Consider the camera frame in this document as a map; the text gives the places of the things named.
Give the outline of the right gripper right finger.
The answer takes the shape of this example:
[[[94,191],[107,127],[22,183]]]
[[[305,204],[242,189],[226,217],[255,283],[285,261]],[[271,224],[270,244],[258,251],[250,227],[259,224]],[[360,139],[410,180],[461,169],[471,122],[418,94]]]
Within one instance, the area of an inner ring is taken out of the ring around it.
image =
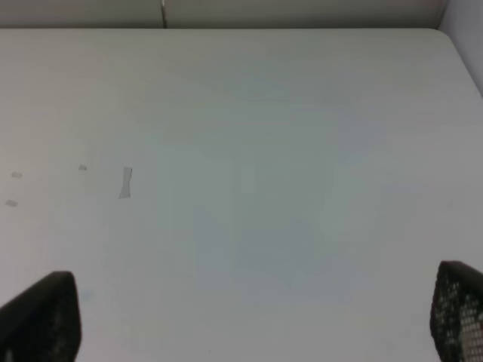
[[[482,362],[482,273],[460,261],[439,264],[429,328],[439,359]]]

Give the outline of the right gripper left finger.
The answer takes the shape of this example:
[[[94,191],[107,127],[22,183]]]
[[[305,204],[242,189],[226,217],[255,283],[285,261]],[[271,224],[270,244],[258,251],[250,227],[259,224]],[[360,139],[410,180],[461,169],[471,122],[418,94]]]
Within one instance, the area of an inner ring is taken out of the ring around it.
[[[53,271],[1,307],[2,361],[77,358],[82,322],[75,277]]]

